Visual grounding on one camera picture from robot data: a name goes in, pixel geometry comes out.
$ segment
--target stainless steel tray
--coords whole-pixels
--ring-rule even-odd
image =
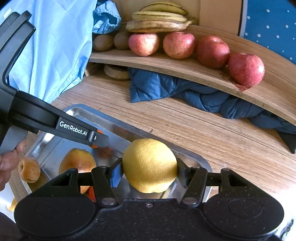
[[[165,143],[175,154],[181,158],[189,167],[201,166],[209,172],[212,171],[209,163],[200,155],[176,146],[166,140],[158,138],[148,132],[140,130],[134,126],[126,124],[100,111],[94,110],[86,105],[77,104],[68,107],[65,110],[69,115],[96,126],[104,134],[109,136],[110,144],[106,148],[92,149],[89,146],[69,141],[50,133],[42,133],[31,149],[28,151],[29,156],[36,158],[41,166],[41,178],[48,181],[58,175],[60,163],[64,156],[72,148],[81,148],[90,152],[97,163],[97,166],[110,166],[117,158],[122,157],[125,149],[136,139],[152,138]],[[125,176],[122,177],[118,187],[114,190],[115,195],[119,198],[177,198],[179,201],[185,193],[185,189],[180,185],[178,179],[172,183],[167,191],[163,193],[144,194],[133,188]],[[204,202],[208,199],[211,187],[207,187],[204,195]]]

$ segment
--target yellow lemon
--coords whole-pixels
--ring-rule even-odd
[[[122,165],[129,183],[143,193],[167,190],[178,169],[173,152],[154,139],[133,141],[123,153]]]

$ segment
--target red apple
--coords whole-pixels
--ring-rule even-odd
[[[203,37],[198,42],[196,52],[201,64],[213,69],[225,67],[230,56],[227,43],[212,35]]]
[[[132,34],[128,46],[137,55],[148,56],[155,53],[159,47],[159,37],[156,33]]]
[[[262,60],[249,53],[234,53],[230,56],[227,66],[230,75],[243,85],[259,84],[265,73]]]
[[[192,55],[194,48],[195,37],[190,33],[172,32],[163,39],[163,49],[171,58],[188,58]]]

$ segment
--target screw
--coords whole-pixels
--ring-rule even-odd
[[[111,206],[111,205],[114,205],[115,203],[116,203],[116,200],[112,197],[105,197],[102,199],[102,204],[106,206]]]
[[[153,207],[152,203],[146,203],[146,207]]]
[[[185,197],[183,199],[183,203],[186,205],[194,205],[197,203],[197,200],[194,197]]]

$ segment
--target curved wooden shelf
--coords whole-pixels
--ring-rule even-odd
[[[254,103],[296,125],[296,66],[293,63],[254,42],[222,31],[189,26],[186,32],[195,35],[197,40],[209,34],[217,35],[232,52],[258,55],[266,68],[264,79],[257,86],[242,92],[229,77],[227,69],[209,69],[199,64],[194,55],[175,60],[164,53],[140,57],[129,50],[114,49],[92,53],[89,61],[151,70],[211,86]]]

